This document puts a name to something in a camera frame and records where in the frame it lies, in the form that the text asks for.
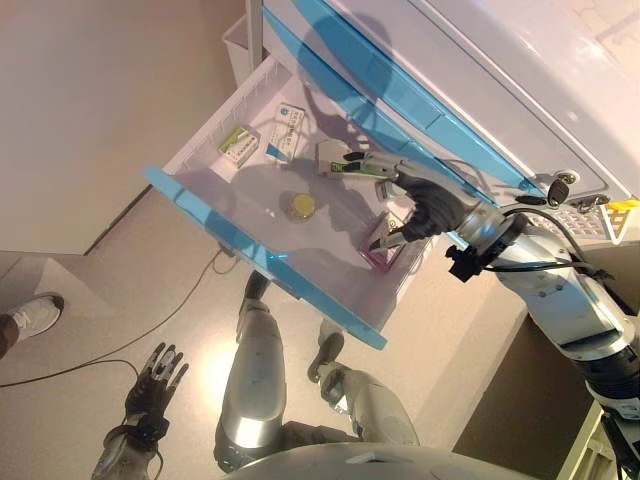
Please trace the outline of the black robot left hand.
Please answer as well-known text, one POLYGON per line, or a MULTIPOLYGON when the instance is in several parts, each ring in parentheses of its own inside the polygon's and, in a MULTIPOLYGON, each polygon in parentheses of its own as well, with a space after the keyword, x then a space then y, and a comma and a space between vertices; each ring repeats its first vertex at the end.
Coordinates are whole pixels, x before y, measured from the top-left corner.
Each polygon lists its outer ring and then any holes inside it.
POLYGON ((189 368, 174 344, 160 343, 151 353, 125 400, 127 427, 147 445, 155 445, 169 428, 165 411, 189 368))

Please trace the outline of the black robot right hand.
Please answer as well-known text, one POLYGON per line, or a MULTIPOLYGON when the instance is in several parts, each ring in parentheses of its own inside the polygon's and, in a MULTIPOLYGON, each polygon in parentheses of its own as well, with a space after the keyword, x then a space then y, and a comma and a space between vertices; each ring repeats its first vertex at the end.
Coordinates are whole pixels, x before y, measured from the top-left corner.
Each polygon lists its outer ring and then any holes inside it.
POLYGON ((352 151, 343 155, 350 172, 377 175, 403 190, 414 203, 409 220, 372 241, 373 252, 392 249, 456 230, 479 200, 436 170, 407 158, 380 152, 352 151))

